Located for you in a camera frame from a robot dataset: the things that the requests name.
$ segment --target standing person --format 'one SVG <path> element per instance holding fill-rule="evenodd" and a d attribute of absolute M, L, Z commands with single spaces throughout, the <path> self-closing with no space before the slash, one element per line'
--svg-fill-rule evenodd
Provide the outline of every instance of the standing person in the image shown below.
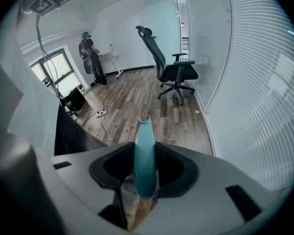
<path fill-rule="evenodd" d="M 94 71 L 94 76 L 95 76 L 95 80 L 97 83 L 102 84 L 102 85 L 106 85 L 107 84 L 107 80 L 103 75 L 103 70 L 102 70 L 102 66 L 101 66 L 101 62 L 99 60 L 99 56 L 98 56 L 98 50 L 95 49 L 94 47 L 94 42 L 93 40 L 90 39 L 90 35 L 88 32 L 84 32 L 82 34 L 82 44 L 84 46 L 85 50 L 89 50 L 91 53 L 91 60 L 92 60 L 92 65 L 93 65 L 93 71 Z"/>

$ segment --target window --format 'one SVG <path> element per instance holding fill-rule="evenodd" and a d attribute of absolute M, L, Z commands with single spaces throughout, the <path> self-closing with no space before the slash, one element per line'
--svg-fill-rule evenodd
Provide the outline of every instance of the window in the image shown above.
<path fill-rule="evenodd" d="M 52 62 L 51 60 L 45 62 L 45 59 L 42 58 L 33 64 L 31 69 L 40 81 L 43 81 L 46 76 L 50 80 L 53 80 L 56 87 L 59 88 L 60 96 L 65 97 L 81 84 L 81 82 L 75 74 L 63 49 L 49 54 L 49 57 Z"/>

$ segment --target teal object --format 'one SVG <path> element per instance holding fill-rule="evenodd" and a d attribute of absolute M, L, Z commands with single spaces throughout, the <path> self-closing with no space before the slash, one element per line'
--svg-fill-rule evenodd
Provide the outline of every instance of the teal object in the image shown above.
<path fill-rule="evenodd" d="M 142 121 L 134 146 L 134 182 L 138 194 L 148 200 L 153 198 L 157 188 L 155 138 L 151 119 Z"/>

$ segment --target chair seat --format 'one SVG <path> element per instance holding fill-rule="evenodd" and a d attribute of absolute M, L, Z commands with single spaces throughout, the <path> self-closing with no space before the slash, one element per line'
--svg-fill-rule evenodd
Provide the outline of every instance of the chair seat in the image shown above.
<path fill-rule="evenodd" d="M 166 81 L 175 81 L 178 73 L 179 66 L 177 65 L 168 65 L 166 66 L 164 72 L 163 72 L 163 80 Z M 184 67 L 183 75 L 182 75 L 182 81 L 183 80 L 194 80 L 198 79 L 198 74 L 194 70 L 192 65 L 186 65 Z"/>

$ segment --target chair armrest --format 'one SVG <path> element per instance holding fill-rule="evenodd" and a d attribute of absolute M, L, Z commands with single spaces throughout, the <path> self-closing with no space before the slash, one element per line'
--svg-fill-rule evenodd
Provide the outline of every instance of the chair armrest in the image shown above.
<path fill-rule="evenodd" d="M 175 57 L 175 61 L 177 62 L 180 58 L 180 56 L 188 55 L 187 53 L 176 53 L 172 54 L 172 57 Z"/>
<path fill-rule="evenodd" d="M 185 66 L 185 65 L 193 65 L 195 64 L 195 61 L 189 60 L 189 61 L 177 61 L 173 63 L 174 65 L 179 66 Z"/>

